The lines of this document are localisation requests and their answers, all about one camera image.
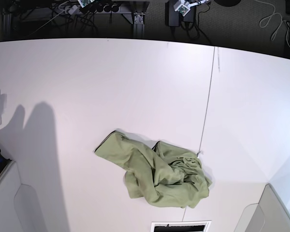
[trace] crumpled towel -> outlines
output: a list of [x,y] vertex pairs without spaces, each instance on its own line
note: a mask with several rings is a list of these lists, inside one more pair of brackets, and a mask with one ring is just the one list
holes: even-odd
[[114,131],[95,150],[97,156],[125,169],[130,198],[145,197],[157,207],[194,208],[208,197],[211,181],[197,155],[164,142],[150,149]]

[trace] gray floor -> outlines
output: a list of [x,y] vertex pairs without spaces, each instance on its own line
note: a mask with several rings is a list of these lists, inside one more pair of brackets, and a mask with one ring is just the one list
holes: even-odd
[[[285,14],[285,0],[267,1],[276,6],[276,11],[282,13],[284,19],[289,19]],[[207,6],[203,5],[197,8],[197,12],[206,9]],[[268,27],[263,29],[259,27],[259,21],[272,12],[273,8],[271,6],[254,0],[242,0],[238,5],[230,8],[222,7],[213,1],[210,11],[200,14],[200,28],[215,46],[282,57],[286,26],[282,25],[276,39],[273,42],[270,41],[272,33],[279,25],[279,16],[275,15]],[[115,14],[112,17],[112,23],[110,24],[109,15],[96,15],[95,24],[99,28],[100,37],[131,38],[131,25],[126,19]],[[178,42],[208,44],[208,41],[202,35],[198,41],[190,41],[186,32],[181,28],[176,28],[175,38]],[[145,19],[145,39],[174,40],[170,28],[165,26],[165,4],[150,3]]]

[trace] white table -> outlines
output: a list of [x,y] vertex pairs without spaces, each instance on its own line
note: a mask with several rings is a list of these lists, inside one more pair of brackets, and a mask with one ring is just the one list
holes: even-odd
[[[218,49],[195,44],[0,43],[0,89],[7,94],[0,144],[17,162],[21,182],[36,189],[48,231],[148,232],[152,221],[182,220],[212,220],[210,232],[233,231],[275,169],[279,152],[272,142],[290,148],[284,136],[264,139],[270,126],[290,115],[263,127],[281,105],[257,104],[262,93],[276,96],[272,88],[285,84],[290,61],[219,48],[219,69]],[[197,152],[211,77],[201,146],[204,170],[213,180],[210,196],[186,213],[130,199],[124,170],[92,151],[120,129],[148,145],[164,140]],[[290,89],[287,78],[278,98]],[[283,130],[289,129],[290,123]]]

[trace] green cloth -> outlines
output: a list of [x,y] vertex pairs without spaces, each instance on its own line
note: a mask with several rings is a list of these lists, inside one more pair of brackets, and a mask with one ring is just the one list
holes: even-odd
[[153,149],[114,131],[96,149],[96,155],[125,169],[130,198],[145,197],[157,207],[194,208],[208,197],[211,181],[197,155],[164,142]]

